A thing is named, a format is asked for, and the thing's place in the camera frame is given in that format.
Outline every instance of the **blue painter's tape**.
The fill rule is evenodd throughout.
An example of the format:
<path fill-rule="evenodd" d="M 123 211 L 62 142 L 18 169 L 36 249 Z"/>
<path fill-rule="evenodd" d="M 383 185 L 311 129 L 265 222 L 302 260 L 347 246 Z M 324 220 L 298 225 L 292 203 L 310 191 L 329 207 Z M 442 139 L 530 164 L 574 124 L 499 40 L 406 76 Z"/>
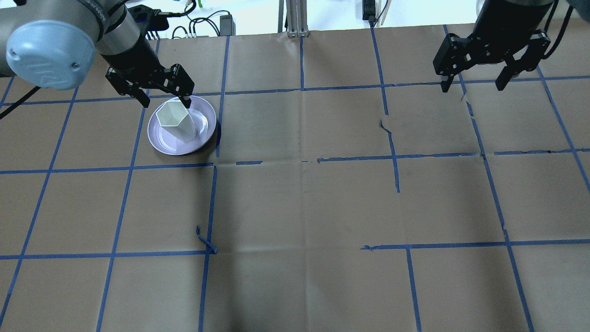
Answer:
<path fill-rule="evenodd" d="M 461 88 L 463 90 L 463 93 L 465 94 L 465 93 L 467 93 L 467 89 L 465 88 L 465 82 L 463 81 L 463 76 L 461 74 L 459 74 L 458 77 L 459 77 L 459 81 L 461 83 Z M 489 165 L 489 163 L 487 161 L 487 158 L 486 158 L 486 151 L 485 151 L 485 149 L 483 147 L 483 142 L 481 140 L 481 135 L 480 135 L 479 129 L 477 127 L 477 122 L 476 122 L 475 118 L 473 118 L 473 108 L 471 107 L 471 104 L 469 102 L 466 102 L 466 103 L 467 103 L 467 107 L 468 107 L 468 110 L 469 110 L 469 114 L 471 116 L 471 123 L 473 124 L 473 130 L 474 130 L 474 132 L 476 133 L 476 136 L 477 136 L 477 143 L 479 144 L 480 149 L 481 149 L 481 156 L 483 157 L 483 163 L 484 163 L 484 166 L 486 168 L 487 179 L 488 179 L 488 182 L 490 184 L 490 189 L 491 189 L 492 196 L 494 198 L 494 203 L 496 205 L 496 212 L 498 214 L 498 219 L 500 220 L 500 225 L 501 225 L 501 228 L 502 228 L 502 232 L 504 233 L 504 239 L 505 239 L 505 243 L 506 243 L 506 248 L 508 250 L 508 255 L 509 255 L 509 258 L 510 258 L 510 263 L 512 265 L 512 271 L 514 273 L 514 279 L 516 281 L 516 288 L 518 289 L 518 292 L 519 292 L 519 295 L 520 295 L 520 302 L 522 304 L 523 311 L 524 311 L 524 314 L 525 314 L 525 318 L 526 318 L 527 324 L 529 326 L 529 332 L 534 332 L 535 329 L 533 327 L 533 322 L 532 322 L 532 319 L 530 317 L 529 307 L 527 305 L 526 298 L 525 298 L 525 293 L 523 291 L 522 283 L 520 281 L 520 275 L 519 275 L 519 272 L 518 272 L 518 268 L 516 266 L 516 260 L 514 259 L 514 253 L 512 252 L 512 246 L 510 244 L 510 238 L 508 237 L 508 231 L 506 230 L 506 228 L 504 228 L 504 215 L 502 213 L 502 208 L 500 207 L 500 200 L 498 199 L 498 195 L 497 195 L 497 191 L 496 191 L 496 186 L 494 185 L 494 179 L 491 176 L 490 165 Z"/>
<path fill-rule="evenodd" d="M 201 281 L 201 304 L 199 306 L 199 332 L 203 332 L 203 323 L 205 321 L 205 295 L 207 294 L 207 276 L 209 274 L 209 255 L 205 255 L 203 265 L 203 279 Z"/>
<path fill-rule="evenodd" d="M 0 99 L 0 107 L 2 107 L 2 105 L 5 105 L 4 102 L 6 101 L 6 97 L 8 96 L 8 92 L 10 91 L 10 87 L 12 86 L 12 82 L 14 82 L 14 76 L 12 76 L 10 78 L 10 81 L 8 81 L 8 85 L 6 86 L 6 90 L 4 90 L 4 94 L 2 95 L 2 99 Z"/>
<path fill-rule="evenodd" d="M 211 184 L 211 198 L 209 199 L 209 221 L 207 224 L 207 241 L 211 242 L 213 232 L 213 216 L 215 212 L 215 193 L 217 192 L 217 166 L 213 167 L 213 182 Z"/>
<path fill-rule="evenodd" d="M 379 126 L 384 130 L 387 131 L 387 135 L 389 137 L 389 148 L 391 149 L 392 160 L 394 162 L 394 176 L 395 176 L 395 189 L 399 193 L 399 172 L 398 172 L 398 159 L 397 155 L 395 154 L 395 147 L 394 147 L 394 140 L 391 137 L 391 131 L 383 126 L 383 121 L 379 121 Z"/>
<path fill-rule="evenodd" d="M 303 74 L 303 37 L 299 37 L 299 65 L 301 67 L 301 91 L 304 90 L 305 88 L 305 83 L 304 83 L 304 74 Z"/>
<path fill-rule="evenodd" d="M 129 167 L 68 168 L 68 169 L 63 169 L 63 170 L 51 170 L 52 173 L 109 172 L 109 171 L 129 171 Z"/>
<path fill-rule="evenodd" d="M 547 81 L 560 81 L 560 80 L 587 80 L 590 76 L 561 76 L 561 77 L 543 77 Z"/>
<path fill-rule="evenodd" d="M 221 143 L 221 128 L 223 124 L 223 107 L 225 102 L 225 79 L 227 78 L 227 59 L 230 52 L 230 37 L 225 39 L 225 55 L 223 59 L 223 74 L 221 76 L 221 98 L 219 100 L 219 114 L 217 120 L 217 138 L 215 141 L 215 156 L 219 157 L 219 145 Z"/>
<path fill-rule="evenodd" d="M 513 246 L 546 246 L 546 245 L 587 245 L 590 239 L 571 240 L 531 240 L 510 242 Z"/>
<path fill-rule="evenodd" d="M 6 309 L 8 309 L 8 303 L 10 302 L 10 297 L 12 296 L 12 292 L 6 294 L 6 298 L 4 299 L 4 305 L 2 306 L 2 312 L 0 312 L 0 326 L 2 326 L 2 322 L 4 321 L 4 316 L 6 315 Z"/>
<path fill-rule="evenodd" d="M 227 91 L 226 95 L 256 95 L 259 93 L 279 93 L 299 91 L 300 89 L 273 89 L 273 90 L 249 90 L 249 91 Z"/>
<path fill-rule="evenodd" d="M 505 242 L 462 242 L 462 243 L 421 243 L 410 245 L 412 249 L 435 249 L 435 248 L 481 248 L 481 247 L 501 247 Z"/>
<path fill-rule="evenodd" d="M 156 45 L 156 53 L 158 52 L 159 41 Z M 99 309 L 99 317 L 96 322 L 96 332 L 100 332 L 100 329 L 103 324 L 103 315 L 104 315 L 104 306 L 107 302 L 107 296 L 109 294 L 109 286 L 110 286 L 110 278 L 113 273 L 113 264 L 115 259 L 115 254 L 117 252 L 117 244 L 119 243 L 119 234 L 121 232 L 121 225 L 123 223 L 123 215 L 125 212 L 125 206 L 127 204 L 127 196 L 129 195 L 129 187 L 131 186 L 131 177 L 133 176 L 133 166 L 135 165 L 135 158 L 137 156 L 137 148 L 139 146 L 139 138 L 141 137 L 142 128 L 143 128 L 143 118 L 145 117 L 146 109 L 142 108 L 142 113 L 139 116 L 139 123 L 137 125 L 137 131 L 135 134 L 135 144 L 133 146 L 133 153 L 131 155 L 131 162 L 129 164 L 129 170 L 127 174 L 127 181 L 125 182 L 125 191 L 123 192 L 123 200 L 121 202 L 121 209 L 119 211 L 119 219 L 117 221 L 117 227 L 114 233 L 114 240 L 113 246 L 111 248 L 111 255 L 109 259 L 109 268 L 107 270 L 107 278 L 104 282 L 104 290 L 103 290 L 103 297 L 100 301 L 100 309 Z"/>
<path fill-rule="evenodd" d="M 39 209 L 41 208 L 41 202 L 43 201 L 43 195 L 45 194 L 45 191 L 47 189 L 47 183 L 49 182 L 51 170 L 53 169 L 53 165 L 55 164 L 55 159 L 57 158 L 57 153 L 60 150 L 61 141 L 64 138 L 65 127 L 68 125 L 68 120 L 70 119 L 72 107 L 74 106 L 74 100 L 76 99 L 77 94 L 78 94 L 78 88 L 76 88 L 74 90 L 74 93 L 72 95 L 72 99 L 70 101 L 70 107 L 68 108 L 68 112 L 65 114 L 65 119 L 64 119 L 64 123 L 61 127 L 60 136 L 57 139 L 57 144 L 55 145 L 55 150 L 53 151 L 53 156 L 51 157 L 51 162 L 49 163 L 48 172 L 47 172 L 47 175 L 45 176 L 43 186 L 41 187 L 41 193 L 39 194 L 39 199 L 37 200 L 37 205 L 35 206 L 35 212 L 33 212 L 33 217 L 31 218 L 31 223 L 29 224 L 29 229 L 27 231 L 27 236 L 25 237 L 25 242 L 22 245 L 21 255 L 20 255 L 21 257 L 18 259 L 17 267 L 15 268 L 14 274 L 12 275 L 10 287 L 8 288 L 8 296 L 6 296 L 4 306 L 2 307 L 2 312 L 0 313 L 0 326 L 2 325 L 2 322 L 4 320 L 4 316 L 6 314 L 6 309 L 8 308 L 8 304 L 10 301 L 10 295 L 12 294 L 12 290 L 14 289 L 14 285 L 17 282 L 18 273 L 21 270 L 22 260 L 25 255 L 25 252 L 27 251 L 27 246 L 28 246 L 29 241 L 31 239 L 33 227 L 35 227 L 35 222 L 37 221 Z"/>
<path fill-rule="evenodd" d="M 111 98 L 92 98 L 92 99 L 79 99 L 75 103 L 91 103 L 91 102 L 112 102 L 115 100 L 134 100 L 132 97 L 111 97 Z"/>
<path fill-rule="evenodd" d="M 416 330 L 418 332 L 422 332 L 422 324 L 420 323 L 420 310 L 418 308 L 418 294 L 416 292 L 416 280 L 414 279 L 414 265 L 412 264 L 412 253 L 410 252 L 409 248 L 406 248 L 406 258 L 408 260 L 409 285 L 412 291 L 412 302 L 414 303 Z"/>
<path fill-rule="evenodd" d="M 332 158 L 318 158 L 317 162 L 326 162 L 326 161 L 357 161 L 357 160 L 387 160 L 393 159 L 393 156 L 390 155 L 373 155 L 367 157 L 332 157 Z"/>
<path fill-rule="evenodd" d="M 109 253 L 51 253 L 24 255 L 23 259 L 109 258 Z"/>
<path fill-rule="evenodd" d="M 379 84 L 371 85 L 350 85 L 350 86 L 324 86 L 324 87 L 307 87 L 304 91 L 325 91 L 325 90 L 352 90 L 352 89 L 373 89 L 381 87 Z"/>
<path fill-rule="evenodd" d="M 207 250 L 153 251 L 153 252 L 117 252 L 114 257 L 160 257 L 160 256 L 198 256 L 206 255 Z"/>
<path fill-rule="evenodd" d="M 446 158 L 446 157 L 472 157 L 475 155 L 477 155 L 477 152 L 457 152 L 457 153 L 447 153 L 447 154 L 406 154 L 406 155 L 398 155 L 396 157 L 398 159 L 425 158 L 425 157 Z"/>
<path fill-rule="evenodd" d="M 545 92 L 547 93 L 547 97 L 549 98 L 549 101 L 551 103 L 551 107 L 553 108 L 553 112 L 555 113 L 555 117 L 557 118 L 559 125 L 561 126 L 561 130 L 563 131 L 563 135 L 565 136 L 565 139 L 567 140 L 567 142 L 569 144 L 570 151 L 573 153 L 574 159 L 576 159 L 576 163 L 577 163 L 578 168 L 580 170 L 580 175 L 582 176 L 582 179 L 584 180 L 584 183 L 586 184 L 586 189 L 590 193 L 590 181 L 588 181 L 588 176 L 586 175 L 586 171 L 584 170 L 584 166 L 582 165 L 582 161 L 580 160 L 580 157 L 578 156 L 578 152 L 576 151 L 576 148 L 573 145 L 572 138 L 569 136 L 568 130 L 565 128 L 565 124 L 564 124 L 563 120 L 561 119 L 561 115 L 559 114 L 559 110 L 557 109 L 557 106 L 555 105 L 555 101 L 553 99 L 553 96 L 551 95 L 551 91 L 549 90 L 549 86 L 547 85 L 547 82 L 545 80 L 545 77 L 543 76 L 543 72 L 541 71 L 541 68 L 538 67 L 537 71 L 539 72 L 539 76 L 541 77 L 541 81 L 543 82 L 543 87 L 545 88 Z"/>
<path fill-rule="evenodd" d="M 201 236 L 201 228 L 199 226 L 196 227 L 196 236 L 212 253 L 217 253 L 217 247 L 215 247 L 213 243 L 209 242 L 206 238 Z"/>
<path fill-rule="evenodd" d="M 18 171 L 0 171 L 0 174 L 45 174 L 49 170 L 18 170 Z"/>
<path fill-rule="evenodd" d="M 207 242 L 211 243 L 211 235 L 213 231 L 213 216 L 215 212 L 215 193 L 217 192 L 217 166 L 213 168 L 213 183 L 211 184 L 211 199 L 209 201 L 209 224 L 207 228 Z M 203 321 L 205 316 L 205 294 L 207 293 L 207 276 L 209 274 L 209 254 L 205 255 L 205 263 L 203 265 L 203 279 L 201 281 L 201 305 L 199 307 L 199 328 L 198 331 L 203 331 Z"/>
<path fill-rule="evenodd" d="M 160 168 L 199 168 L 199 167 L 211 167 L 212 162 L 203 162 L 200 164 L 170 164 L 170 165 L 144 165 L 144 166 L 133 166 L 134 170 L 158 170 Z"/>
<path fill-rule="evenodd" d="M 563 154 L 572 152 L 570 149 L 551 151 L 551 150 L 531 150 L 531 151 L 499 151 L 494 155 L 521 155 L 521 154 Z"/>
<path fill-rule="evenodd" d="M 401 86 L 414 86 L 414 85 L 440 85 L 440 82 L 423 82 L 423 83 L 394 83 L 391 84 L 392 87 L 401 87 Z"/>
<path fill-rule="evenodd" d="M 365 245 L 361 250 L 436 249 L 436 248 L 479 248 L 501 247 L 505 242 L 459 242 L 459 243 L 417 243 L 414 245 Z"/>
<path fill-rule="evenodd" d="M 407 248 L 409 248 L 409 245 L 378 245 L 378 246 L 365 245 L 364 247 L 361 248 L 361 250 L 375 251 L 375 250 L 395 250 L 395 249 L 407 249 Z"/>
<path fill-rule="evenodd" d="M 260 165 L 262 164 L 262 160 L 254 160 L 254 161 L 236 161 L 236 165 Z"/>
<path fill-rule="evenodd" d="M 383 70 L 381 68 L 381 58 L 379 57 L 379 48 L 377 47 L 377 38 L 375 37 L 375 29 L 371 28 L 371 38 L 373 39 L 373 48 L 375 49 L 375 58 L 377 59 L 377 70 L 379 71 L 380 86 L 384 85 Z"/>

